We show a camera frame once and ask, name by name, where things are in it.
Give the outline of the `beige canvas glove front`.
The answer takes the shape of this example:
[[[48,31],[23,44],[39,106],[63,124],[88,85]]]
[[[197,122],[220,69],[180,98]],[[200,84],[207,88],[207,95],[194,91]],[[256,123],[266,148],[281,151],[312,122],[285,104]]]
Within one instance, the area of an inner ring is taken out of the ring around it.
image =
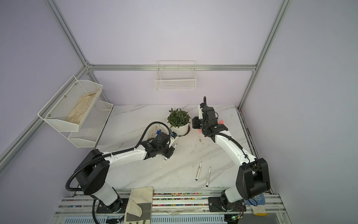
[[[125,210],[124,224],[150,224],[153,206],[153,187],[131,189]]]

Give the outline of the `pink watering can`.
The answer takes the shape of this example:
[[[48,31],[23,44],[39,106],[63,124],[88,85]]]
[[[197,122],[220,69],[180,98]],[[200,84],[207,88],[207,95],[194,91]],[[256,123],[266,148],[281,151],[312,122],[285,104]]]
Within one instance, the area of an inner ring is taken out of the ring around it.
[[[224,124],[224,121],[223,121],[223,120],[220,120],[220,121],[218,122],[218,124]]]

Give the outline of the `blue dotted work glove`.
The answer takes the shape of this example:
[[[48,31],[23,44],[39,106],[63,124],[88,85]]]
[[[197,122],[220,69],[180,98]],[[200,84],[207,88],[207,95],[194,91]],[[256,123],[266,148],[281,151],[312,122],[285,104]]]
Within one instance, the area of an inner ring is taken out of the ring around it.
[[[245,203],[251,208],[253,215],[255,216],[264,217],[268,214],[265,209],[266,200],[263,193],[245,200]]]

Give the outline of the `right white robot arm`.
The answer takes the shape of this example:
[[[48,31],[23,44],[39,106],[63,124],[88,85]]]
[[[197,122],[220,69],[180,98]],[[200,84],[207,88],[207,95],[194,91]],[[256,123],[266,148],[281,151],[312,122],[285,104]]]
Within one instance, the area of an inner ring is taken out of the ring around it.
[[[199,115],[192,119],[193,128],[200,129],[205,137],[219,145],[238,166],[235,185],[224,190],[220,196],[222,211],[233,211],[238,202],[250,201],[270,190],[268,163],[258,159],[236,141],[224,124],[218,123],[216,111],[206,103],[198,106]]]

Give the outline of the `green potted plant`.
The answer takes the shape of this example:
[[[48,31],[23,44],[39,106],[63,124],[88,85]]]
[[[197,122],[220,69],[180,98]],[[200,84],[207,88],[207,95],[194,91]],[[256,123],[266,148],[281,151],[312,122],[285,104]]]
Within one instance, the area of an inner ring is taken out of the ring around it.
[[[186,135],[189,131],[190,115],[187,111],[181,108],[169,110],[167,122],[170,125],[172,132],[175,132],[179,137]]]

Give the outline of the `white two-tier mesh rack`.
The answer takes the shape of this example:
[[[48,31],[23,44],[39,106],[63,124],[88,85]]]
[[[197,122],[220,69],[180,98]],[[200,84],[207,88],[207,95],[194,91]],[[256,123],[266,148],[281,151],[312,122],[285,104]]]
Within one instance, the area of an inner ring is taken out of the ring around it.
[[[102,92],[101,84],[72,76],[38,117],[77,148],[94,148],[113,109]]]

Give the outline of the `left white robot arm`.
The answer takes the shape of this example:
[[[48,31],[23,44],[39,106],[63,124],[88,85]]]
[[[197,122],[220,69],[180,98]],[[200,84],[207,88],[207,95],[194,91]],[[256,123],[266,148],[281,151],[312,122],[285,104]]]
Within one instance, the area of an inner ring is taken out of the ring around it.
[[[175,147],[173,146],[178,135],[159,133],[152,140],[142,141],[137,147],[109,153],[98,149],[89,152],[75,170],[75,179],[81,191],[99,201],[99,205],[109,213],[119,213],[124,206],[119,194],[106,182],[110,171],[135,161],[143,161],[162,155],[169,159]]]

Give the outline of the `white knit work glove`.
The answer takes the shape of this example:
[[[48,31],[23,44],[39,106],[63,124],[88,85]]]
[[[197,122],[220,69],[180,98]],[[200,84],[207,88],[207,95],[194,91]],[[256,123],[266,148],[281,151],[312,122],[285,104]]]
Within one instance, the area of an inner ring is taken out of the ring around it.
[[[159,130],[161,130],[161,126],[159,124],[154,124],[150,126],[147,132],[147,139],[155,138]]]

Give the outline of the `beige glove in rack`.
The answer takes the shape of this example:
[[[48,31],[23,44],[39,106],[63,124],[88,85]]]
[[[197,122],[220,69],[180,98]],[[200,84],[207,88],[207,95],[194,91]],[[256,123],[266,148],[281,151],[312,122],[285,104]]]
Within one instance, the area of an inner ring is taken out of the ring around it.
[[[94,98],[97,96],[98,91],[88,92],[83,95],[77,102],[76,106],[72,109],[66,117],[66,122],[79,125],[87,113],[88,108],[92,104]]]

